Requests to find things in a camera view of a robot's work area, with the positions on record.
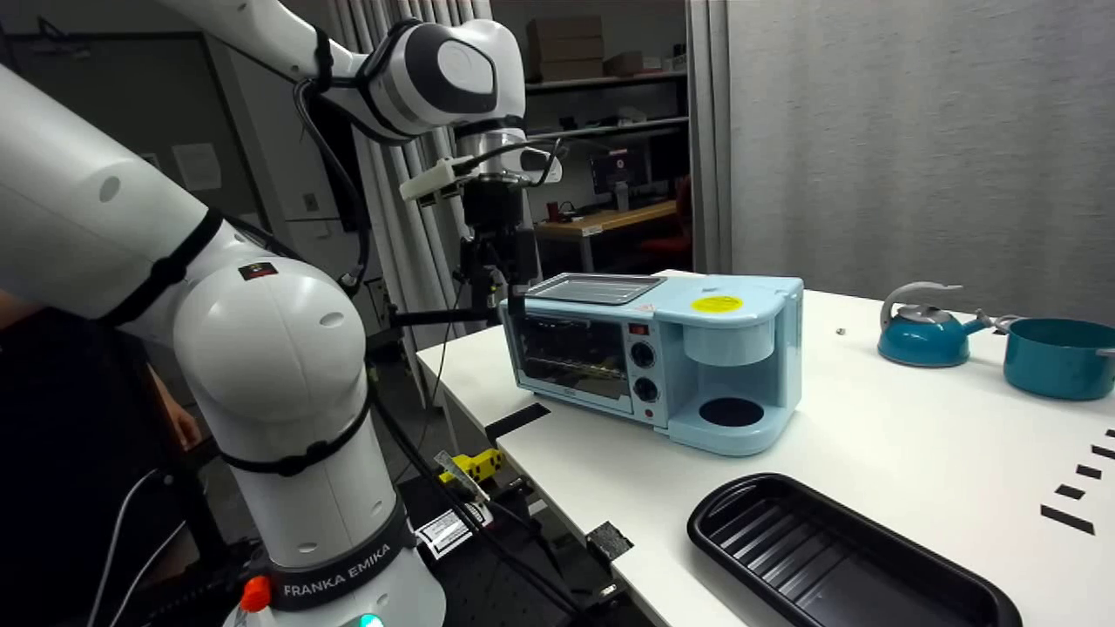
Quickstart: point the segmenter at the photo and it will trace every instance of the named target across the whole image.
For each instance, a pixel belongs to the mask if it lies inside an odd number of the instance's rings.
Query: toaster oven knob
[[[633,398],[644,399],[644,404],[655,404],[659,399],[659,387],[655,380],[633,380]]]
[[[650,362],[655,362],[655,348],[647,348],[647,344],[630,344],[630,362],[633,366],[641,366],[641,368],[647,368]]]

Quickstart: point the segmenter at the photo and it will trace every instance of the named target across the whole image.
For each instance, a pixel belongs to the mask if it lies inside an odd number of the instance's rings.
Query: shelf
[[[529,142],[548,142],[548,140],[607,140],[607,137],[659,137],[659,133],[676,133],[686,130],[686,113],[672,117],[647,117],[647,123],[627,123],[627,126],[582,126],[582,130],[557,130],[557,133],[529,133]]]
[[[672,78],[686,78],[686,73],[672,68],[672,73],[638,73],[638,77],[548,78],[548,82],[525,82],[525,94],[599,90],[599,88],[672,82]]]

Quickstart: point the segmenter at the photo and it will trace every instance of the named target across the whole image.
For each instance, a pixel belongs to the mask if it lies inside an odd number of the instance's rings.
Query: black baking tray
[[[708,495],[690,515],[690,541],[789,624],[1022,624],[986,579],[779,472]]]

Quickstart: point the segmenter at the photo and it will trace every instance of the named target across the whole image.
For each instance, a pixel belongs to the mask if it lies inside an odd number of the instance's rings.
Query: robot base
[[[420,564],[417,551],[400,551],[391,566],[370,584],[335,603],[298,611],[231,611],[224,627],[357,627],[363,615],[378,615],[382,627],[439,627],[446,624],[446,591]]]

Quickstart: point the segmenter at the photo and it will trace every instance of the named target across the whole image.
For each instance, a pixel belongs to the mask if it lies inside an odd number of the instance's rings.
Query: toaster oven window
[[[627,392],[625,328],[602,320],[518,320],[518,362],[529,380],[597,398]]]

